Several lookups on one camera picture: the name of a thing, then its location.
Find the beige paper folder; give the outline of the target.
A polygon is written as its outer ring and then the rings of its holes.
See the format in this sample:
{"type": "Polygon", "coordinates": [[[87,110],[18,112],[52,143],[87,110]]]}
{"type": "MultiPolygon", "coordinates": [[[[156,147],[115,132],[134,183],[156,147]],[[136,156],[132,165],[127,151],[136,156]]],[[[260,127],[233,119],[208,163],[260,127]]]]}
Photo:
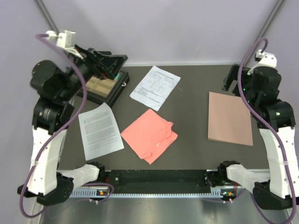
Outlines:
{"type": "Polygon", "coordinates": [[[240,97],[209,93],[208,139],[253,145],[250,112],[240,97]]]}

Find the white text document sheet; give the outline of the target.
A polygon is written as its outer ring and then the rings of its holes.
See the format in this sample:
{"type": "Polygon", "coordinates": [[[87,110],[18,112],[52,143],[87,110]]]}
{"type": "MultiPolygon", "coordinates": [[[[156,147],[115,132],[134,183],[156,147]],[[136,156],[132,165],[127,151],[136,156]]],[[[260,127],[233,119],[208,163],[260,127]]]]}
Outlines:
{"type": "Polygon", "coordinates": [[[79,114],[78,120],[86,161],[124,149],[116,119],[106,103],[79,114]]]}

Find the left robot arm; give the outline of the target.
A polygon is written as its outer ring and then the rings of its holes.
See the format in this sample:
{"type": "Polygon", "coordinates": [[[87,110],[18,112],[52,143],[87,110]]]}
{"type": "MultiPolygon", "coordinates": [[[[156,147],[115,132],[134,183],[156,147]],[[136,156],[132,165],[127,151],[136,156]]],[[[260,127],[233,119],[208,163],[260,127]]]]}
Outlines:
{"type": "Polygon", "coordinates": [[[79,115],[71,99],[82,92],[86,100],[86,82],[92,77],[115,78],[128,57],[80,47],[76,50],[79,55],[67,71],[50,60],[40,61],[32,70],[30,84],[40,96],[33,110],[34,148],[29,175],[17,192],[21,198],[36,198],[43,206],[65,202],[73,189],[89,182],[101,185],[106,179],[104,167],[98,163],[64,173],[57,171],[57,165],[67,129],[79,115]]]}

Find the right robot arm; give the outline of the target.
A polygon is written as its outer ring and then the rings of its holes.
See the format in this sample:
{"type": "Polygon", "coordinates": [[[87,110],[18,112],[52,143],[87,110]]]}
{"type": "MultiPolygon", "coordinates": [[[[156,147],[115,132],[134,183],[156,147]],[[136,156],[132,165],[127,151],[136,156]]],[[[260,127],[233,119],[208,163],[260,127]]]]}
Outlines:
{"type": "Polygon", "coordinates": [[[270,178],[255,174],[237,161],[218,166],[218,179],[236,182],[248,190],[263,210],[283,210],[299,204],[299,168],[295,152],[295,118],[292,106],[278,99],[281,75],[269,66],[253,69],[232,66],[222,89],[228,91],[236,80],[236,96],[244,95],[250,113],[266,147],[270,178]]]}

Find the black compartment box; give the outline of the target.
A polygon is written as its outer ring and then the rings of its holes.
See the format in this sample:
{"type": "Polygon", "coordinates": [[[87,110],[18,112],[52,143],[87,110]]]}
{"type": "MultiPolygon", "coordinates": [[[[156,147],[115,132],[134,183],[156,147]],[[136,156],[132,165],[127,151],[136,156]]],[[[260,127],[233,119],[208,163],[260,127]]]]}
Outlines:
{"type": "Polygon", "coordinates": [[[92,77],[86,83],[87,100],[98,105],[106,103],[112,107],[129,82],[127,71],[119,71],[114,80],[92,77]]]}

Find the white table form sheet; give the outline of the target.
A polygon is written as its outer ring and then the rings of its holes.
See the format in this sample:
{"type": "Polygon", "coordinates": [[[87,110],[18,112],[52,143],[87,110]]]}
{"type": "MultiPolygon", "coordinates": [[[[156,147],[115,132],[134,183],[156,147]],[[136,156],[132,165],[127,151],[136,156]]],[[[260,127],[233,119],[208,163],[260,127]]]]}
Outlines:
{"type": "Polygon", "coordinates": [[[181,77],[153,66],[131,92],[130,97],[158,111],[179,83],[181,77]]]}

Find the pink folded cloth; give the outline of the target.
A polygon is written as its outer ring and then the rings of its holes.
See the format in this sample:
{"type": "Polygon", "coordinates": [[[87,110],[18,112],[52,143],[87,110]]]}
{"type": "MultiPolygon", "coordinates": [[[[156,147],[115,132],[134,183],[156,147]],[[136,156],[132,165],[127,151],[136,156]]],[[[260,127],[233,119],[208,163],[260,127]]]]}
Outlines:
{"type": "Polygon", "coordinates": [[[172,126],[172,122],[148,109],[122,131],[121,136],[140,159],[151,165],[177,139],[172,126]]]}

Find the left aluminium frame post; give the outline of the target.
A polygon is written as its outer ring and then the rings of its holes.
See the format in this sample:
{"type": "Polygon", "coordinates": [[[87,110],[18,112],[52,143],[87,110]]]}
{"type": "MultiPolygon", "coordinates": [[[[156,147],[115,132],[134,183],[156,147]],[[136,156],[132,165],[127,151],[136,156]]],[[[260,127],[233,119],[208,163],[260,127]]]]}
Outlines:
{"type": "Polygon", "coordinates": [[[47,23],[47,25],[49,26],[49,28],[53,31],[55,31],[56,33],[59,32],[59,29],[57,28],[54,20],[52,19],[45,3],[43,2],[43,0],[34,0],[34,3],[37,7],[37,9],[39,10],[41,16],[44,18],[45,22],[47,23]]]}

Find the aluminium frame post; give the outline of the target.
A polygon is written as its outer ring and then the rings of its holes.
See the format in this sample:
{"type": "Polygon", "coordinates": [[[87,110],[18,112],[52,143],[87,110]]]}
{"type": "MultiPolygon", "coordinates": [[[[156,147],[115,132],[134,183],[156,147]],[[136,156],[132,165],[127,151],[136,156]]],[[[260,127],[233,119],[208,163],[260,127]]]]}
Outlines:
{"type": "Polygon", "coordinates": [[[261,30],[259,31],[258,35],[256,36],[255,41],[257,41],[259,38],[265,37],[268,29],[270,28],[271,24],[283,8],[286,0],[277,0],[273,9],[271,10],[269,16],[267,17],[266,21],[262,25],[261,30]]]}
{"type": "Polygon", "coordinates": [[[49,28],[53,31],[55,31],[56,33],[59,32],[59,29],[57,28],[54,20],[52,19],[45,3],[43,2],[43,0],[34,0],[34,3],[37,7],[37,9],[39,10],[41,16],[44,18],[45,22],[47,23],[47,25],[49,26],[49,28]]]}

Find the right aluminium frame post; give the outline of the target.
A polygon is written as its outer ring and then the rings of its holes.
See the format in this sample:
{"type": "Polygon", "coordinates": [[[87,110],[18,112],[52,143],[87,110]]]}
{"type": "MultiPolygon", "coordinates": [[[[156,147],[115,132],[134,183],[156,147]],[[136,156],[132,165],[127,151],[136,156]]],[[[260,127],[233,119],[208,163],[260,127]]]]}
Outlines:
{"type": "Polygon", "coordinates": [[[283,8],[286,0],[277,0],[273,9],[271,10],[269,16],[267,17],[266,21],[262,25],[261,30],[259,31],[258,35],[256,36],[255,41],[257,41],[259,38],[265,37],[268,29],[270,28],[271,24],[283,8]]]}

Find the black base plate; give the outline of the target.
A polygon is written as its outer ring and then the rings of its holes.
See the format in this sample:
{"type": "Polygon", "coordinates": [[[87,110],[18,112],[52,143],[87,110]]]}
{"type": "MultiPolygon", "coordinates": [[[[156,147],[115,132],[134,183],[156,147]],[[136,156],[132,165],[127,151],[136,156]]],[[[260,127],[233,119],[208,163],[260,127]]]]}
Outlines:
{"type": "Polygon", "coordinates": [[[208,193],[205,170],[111,170],[100,181],[115,193],[208,193]]]}

